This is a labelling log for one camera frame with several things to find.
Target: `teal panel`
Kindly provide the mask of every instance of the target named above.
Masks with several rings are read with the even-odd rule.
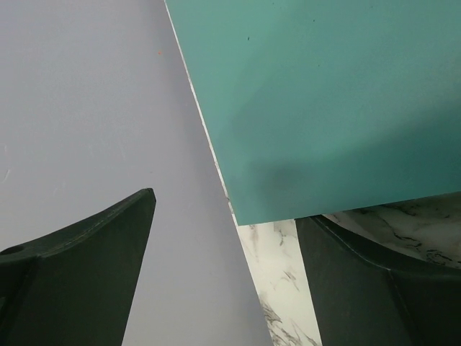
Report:
[[[239,224],[461,190],[461,1],[167,4]]]

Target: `marble surface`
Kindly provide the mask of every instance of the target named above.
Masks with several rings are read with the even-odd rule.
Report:
[[[461,268],[461,193],[325,216],[394,251]],[[274,345],[321,345],[295,222],[237,231]]]
[[[350,231],[423,261],[461,268],[461,193],[327,216]]]
[[[274,346],[319,346],[293,220],[237,228]]]

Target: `gray panel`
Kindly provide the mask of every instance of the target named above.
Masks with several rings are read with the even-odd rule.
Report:
[[[271,345],[160,0],[0,3],[0,244],[158,198],[124,345]]]

